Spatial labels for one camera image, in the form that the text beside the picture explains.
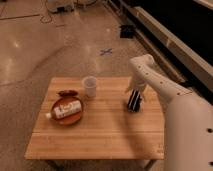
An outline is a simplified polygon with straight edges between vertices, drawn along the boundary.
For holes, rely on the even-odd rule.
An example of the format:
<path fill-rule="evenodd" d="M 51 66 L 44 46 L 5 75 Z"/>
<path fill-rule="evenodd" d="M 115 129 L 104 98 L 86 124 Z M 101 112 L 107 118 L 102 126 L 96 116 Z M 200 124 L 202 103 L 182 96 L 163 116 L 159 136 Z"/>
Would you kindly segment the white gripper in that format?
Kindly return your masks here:
<path fill-rule="evenodd" d="M 137 112 L 140 109 L 141 97 L 145 89 L 146 83 L 138 76 L 133 75 L 130 78 L 129 85 L 125 90 L 125 92 L 130 92 L 130 98 L 127 105 L 129 110 Z"/>

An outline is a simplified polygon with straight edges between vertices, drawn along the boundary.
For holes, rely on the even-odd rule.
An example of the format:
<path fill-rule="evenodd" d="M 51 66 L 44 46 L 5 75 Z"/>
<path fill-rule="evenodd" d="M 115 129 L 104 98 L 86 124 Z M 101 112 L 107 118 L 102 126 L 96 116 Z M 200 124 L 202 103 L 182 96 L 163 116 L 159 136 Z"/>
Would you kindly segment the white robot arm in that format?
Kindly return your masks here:
<path fill-rule="evenodd" d="M 213 171 L 213 105 L 153 69 L 145 54 L 130 59 L 127 91 L 148 84 L 168 103 L 164 128 L 164 171 Z"/>

